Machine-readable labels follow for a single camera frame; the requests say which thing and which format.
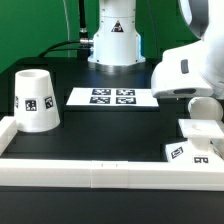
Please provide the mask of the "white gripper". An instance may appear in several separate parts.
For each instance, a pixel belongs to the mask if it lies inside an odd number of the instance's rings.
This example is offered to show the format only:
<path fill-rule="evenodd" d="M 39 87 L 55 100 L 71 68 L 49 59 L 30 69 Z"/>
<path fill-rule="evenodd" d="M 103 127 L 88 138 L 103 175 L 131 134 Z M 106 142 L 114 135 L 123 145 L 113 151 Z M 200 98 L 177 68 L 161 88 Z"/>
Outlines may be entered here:
<path fill-rule="evenodd" d="M 202 42 L 166 50 L 151 77 L 154 98 L 211 96 L 212 87 L 200 75 Z"/>

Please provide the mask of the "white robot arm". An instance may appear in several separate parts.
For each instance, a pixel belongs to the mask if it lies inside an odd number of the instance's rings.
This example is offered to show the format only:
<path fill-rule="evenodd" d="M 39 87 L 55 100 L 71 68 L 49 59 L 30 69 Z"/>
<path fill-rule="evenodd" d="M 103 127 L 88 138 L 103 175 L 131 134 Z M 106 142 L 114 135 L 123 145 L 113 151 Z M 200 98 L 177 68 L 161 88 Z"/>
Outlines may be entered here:
<path fill-rule="evenodd" d="M 155 98 L 224 99 L 224 0 L 178 0 L 197 42 L 167 50 L 151 77 Z M 99 0 L 99 29 L 88 63 L 104 71 L 145 62 L 135 29 L 136 0 Z"/>

